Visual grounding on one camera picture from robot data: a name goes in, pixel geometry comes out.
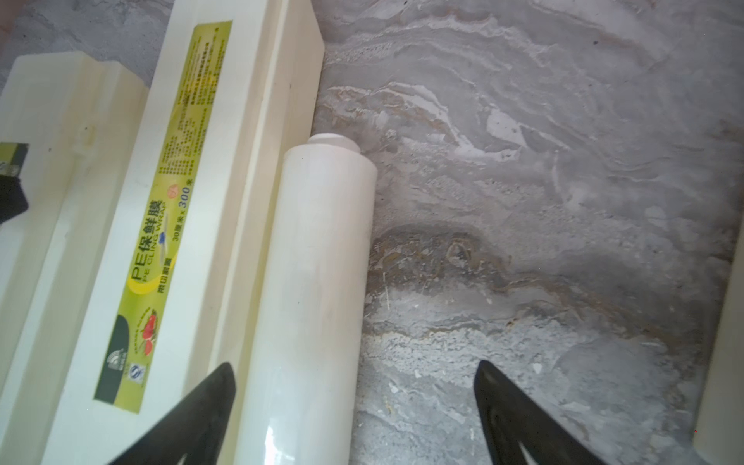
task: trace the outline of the certification logo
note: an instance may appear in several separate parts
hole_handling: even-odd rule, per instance
[[[109,354],[108,357],[106,357],[106,364],[112,370],[123,371],[125,360],[126,360],[126,350],[124,349],[114,350],[113,352]]]
[[[132,363],[129,366],[129,373],[127,373],[127,377],[131,381],[137,382],[139,384],[142,384],[142,381],[144,380],[144,365],[138,365],[136,363]]]

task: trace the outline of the gray stone floor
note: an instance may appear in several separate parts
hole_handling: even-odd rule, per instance
[[[0,58],[149,82],[171,2],[37,0]],[[739,227],[744,4],[314,0],[316,131],[379,168],[352,464],[488,464],[489,359],[609,464],[690,446]]]

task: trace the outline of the yellow-green label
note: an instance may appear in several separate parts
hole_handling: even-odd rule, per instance
[[[198,25],[145,205],[95,399],[139,413],[232,21]]]
[[[27,152],[28,144],[0,142],[0,176],[18,177]]]

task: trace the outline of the white cylinder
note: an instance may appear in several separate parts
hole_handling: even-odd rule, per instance
[[[376,178],[340,135],[286,154],[235,464],[349,461]]]

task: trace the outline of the fruit illustration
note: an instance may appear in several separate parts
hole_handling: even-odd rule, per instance
[[[155,343],[155,332],[158,326],[158,314],[153,310],[150,313],[150,317],[147,319],[147,323],[144,325],[142,330],[142,340],[144,342],[144,354],[150,355],[153,352],[153,346]]]

